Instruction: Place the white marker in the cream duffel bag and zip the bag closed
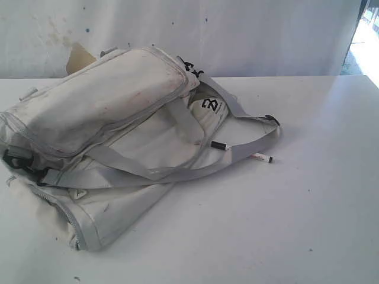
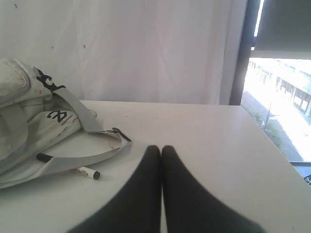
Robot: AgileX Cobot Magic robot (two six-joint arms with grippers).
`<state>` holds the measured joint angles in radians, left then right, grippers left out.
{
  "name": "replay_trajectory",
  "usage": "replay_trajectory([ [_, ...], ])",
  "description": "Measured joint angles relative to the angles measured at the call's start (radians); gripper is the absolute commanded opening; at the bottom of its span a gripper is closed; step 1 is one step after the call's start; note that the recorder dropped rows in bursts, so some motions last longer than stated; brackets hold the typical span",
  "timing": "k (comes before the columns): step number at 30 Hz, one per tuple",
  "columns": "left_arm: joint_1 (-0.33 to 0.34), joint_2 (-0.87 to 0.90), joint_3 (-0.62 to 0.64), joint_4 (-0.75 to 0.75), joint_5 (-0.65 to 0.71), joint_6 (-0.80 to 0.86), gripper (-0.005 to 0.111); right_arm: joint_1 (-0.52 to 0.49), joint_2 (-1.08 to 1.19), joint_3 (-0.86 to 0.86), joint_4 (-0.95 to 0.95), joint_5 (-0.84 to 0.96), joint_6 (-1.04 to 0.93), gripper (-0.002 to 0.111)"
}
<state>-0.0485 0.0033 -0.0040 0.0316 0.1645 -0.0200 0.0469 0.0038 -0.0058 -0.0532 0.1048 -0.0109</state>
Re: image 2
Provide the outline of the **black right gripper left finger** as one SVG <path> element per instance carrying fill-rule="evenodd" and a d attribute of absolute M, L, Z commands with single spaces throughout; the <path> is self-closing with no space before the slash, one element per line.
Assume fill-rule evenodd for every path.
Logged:
<path fill-rule="evenodd" d="M 161 218 L 160 151 L 148 146 L 122 189 L 72 233 L 158 233 Z"/>

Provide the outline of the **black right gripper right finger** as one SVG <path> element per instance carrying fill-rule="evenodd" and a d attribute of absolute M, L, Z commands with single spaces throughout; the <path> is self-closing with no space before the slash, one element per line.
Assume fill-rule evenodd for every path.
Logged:
<path fill-rule="evenodd" d="M 258 223 L 207 191 L 186 168 L 173 146 L 161 152 L 162 190 L 170 233 L 262 233 Z"/>

